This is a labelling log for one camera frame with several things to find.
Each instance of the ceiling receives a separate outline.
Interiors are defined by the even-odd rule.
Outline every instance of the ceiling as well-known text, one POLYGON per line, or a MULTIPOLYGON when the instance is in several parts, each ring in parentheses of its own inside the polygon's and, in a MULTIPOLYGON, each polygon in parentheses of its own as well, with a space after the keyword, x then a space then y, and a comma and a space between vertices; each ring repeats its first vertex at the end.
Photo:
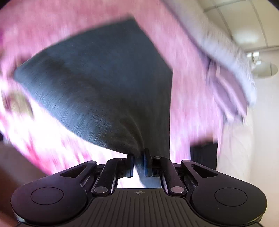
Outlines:
POLYGON ((198 0, 205 14, 246 51, 279 49, 279 10, 268 0, 198 0))

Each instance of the pink floral blanket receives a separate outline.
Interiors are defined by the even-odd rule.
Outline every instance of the pink floral blanket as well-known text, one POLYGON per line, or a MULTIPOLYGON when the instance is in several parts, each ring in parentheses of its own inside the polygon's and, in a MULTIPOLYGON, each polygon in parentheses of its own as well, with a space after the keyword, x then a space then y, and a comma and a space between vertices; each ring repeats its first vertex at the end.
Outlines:
MULTIPOLYGON (((0 103, 0 131, 44 172, 53 174, 87 160, 103 164, 126 155, 98 147, 68 131, 13 80, 13 70, 73 34, 130 15, 173 69, 172 162, 190 159, 193 143, 205 139, 220 143, 223 118, 206 85, 206 57, 160 0, 11 0, 0 10, 0 90, 2 95, 24 92, 32 114, 8 111, 0 103)), ((139 186, 133 178, 128 187, 139 186)))

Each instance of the gray towel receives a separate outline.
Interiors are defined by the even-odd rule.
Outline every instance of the gray towel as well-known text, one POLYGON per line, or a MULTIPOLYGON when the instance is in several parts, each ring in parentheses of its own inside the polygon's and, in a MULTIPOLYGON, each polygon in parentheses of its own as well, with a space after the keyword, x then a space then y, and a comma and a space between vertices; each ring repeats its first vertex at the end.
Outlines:
POLYGON ((55 44, 14 77, 79 137, 137 157, 144 148, 169 157, 172 71, 134 19, 55 44))

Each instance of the white wall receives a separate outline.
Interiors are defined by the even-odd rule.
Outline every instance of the white wall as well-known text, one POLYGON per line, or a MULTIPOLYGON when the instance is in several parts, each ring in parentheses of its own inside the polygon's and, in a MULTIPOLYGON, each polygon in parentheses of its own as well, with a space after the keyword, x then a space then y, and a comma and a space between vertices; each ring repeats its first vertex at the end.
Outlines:
MULTIPOLYGON (((262 60, 279 67, 279 51, 260 53, 262 60)), ((262 218, 265 227, 279 226, 279 73, 257 79, 254 107, 255 153, 250 182, 266 195, 268 207, 262 218)))

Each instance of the ribbed surface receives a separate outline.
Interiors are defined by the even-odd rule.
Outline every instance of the ribbed surface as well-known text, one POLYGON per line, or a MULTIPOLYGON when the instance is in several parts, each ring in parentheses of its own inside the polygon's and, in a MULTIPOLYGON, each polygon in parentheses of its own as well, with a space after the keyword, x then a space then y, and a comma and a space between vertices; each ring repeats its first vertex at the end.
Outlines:
POLYGON ((216 227, 199 218, 182 198, 162 188, 120 189, 95 198, 77 219, 59 227, 216 227))

